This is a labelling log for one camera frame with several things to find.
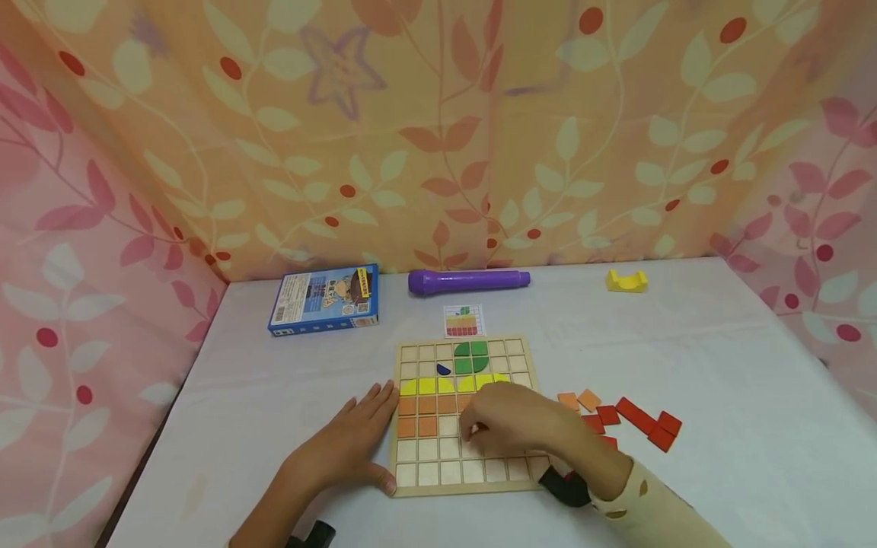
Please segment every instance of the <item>green block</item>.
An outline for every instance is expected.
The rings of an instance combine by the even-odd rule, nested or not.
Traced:
[[[468,356],[469,355],[469,343],[460,343],[453,350],[454,356]]]
[[[476,373],[480,373],[484,371],[484,368],[488,366],[489,358],[487,356],[476,356],[472,358],[472,363],[474,364],[474,369]]]
[[[483,340],[472,341],[472,355],[473,356],[487,356],[488,355],[487,341],[483,341]]]
[[[453,371],[458,375],[472,373],[472,359],[471,358],[456,358],[456,359],[454,359]]]

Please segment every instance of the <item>table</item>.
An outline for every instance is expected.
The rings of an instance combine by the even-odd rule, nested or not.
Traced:
[[[608,292],[610,266],[644,269],[648,291]],[[531,272],[529,288],[427,299],[382,275],[379,325],[285,338],[266,330],[277,282],[232,284],[110,547],[223,545],[286,455],[392,374],[398,341],[441,338],[443,305],[478,302],[488,334],[528,338],[546,395],[591,388],[679,417],[668,454],[628,423],[611,435],[735,546],[877,543],[874,424],[721,260]],[[360,489],[319,500],[297,533],[317,516],[339,532],[332,548],[620,545],[592,509],[544,491]]]

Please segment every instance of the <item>curtain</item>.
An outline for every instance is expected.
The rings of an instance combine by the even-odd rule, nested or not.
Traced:
[[[877,416],[875,27],[866,0],[1,3],[0,471],[60,479],[0,501],[0,539],[88,545],[225,283],[305,268],[719,254]],[[74,327],[81,292],[109,296]]]

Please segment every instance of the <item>red block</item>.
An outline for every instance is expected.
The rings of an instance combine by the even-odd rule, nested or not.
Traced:
[[[621,398],[615,405],[615,409],[631,424],[639,428],[646,436],[652,433],[658,426],[658,422],[651,418],[648,413],[637,407],[627,398]]]
[[[600,420],[605,426],[621,424],[621,417],[618,416],[618,411],[616,411],[611,405],[598,406],[597,415],[600,416]]]
[[[673,444],[676,437],[670,432],[664,430],[660,426],[655,426],[652,433],[649,434],[649,441],[655,444],[658,449],[661,449],[663,452],[670,451],[670,445]]]
[[[661,411],[658,415],[658,426],[670,432],[675,438],[679,436],[679,429],[682,427],[682,421],[666,411]]]
[[[582,415],[581,421],[594,429],[598,434],[605,434],[606,429],[602,427],[602,421],[599,415]]]

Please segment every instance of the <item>wooden puzzle board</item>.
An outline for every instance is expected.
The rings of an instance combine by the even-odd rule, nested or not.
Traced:
[[[527,491],[549,466],[544,455],[498,458],[460,438],[460,412],[489,382],[539,391],[522,336],[403,342],[396,348],[399,407],[390,425],[396,497]]]

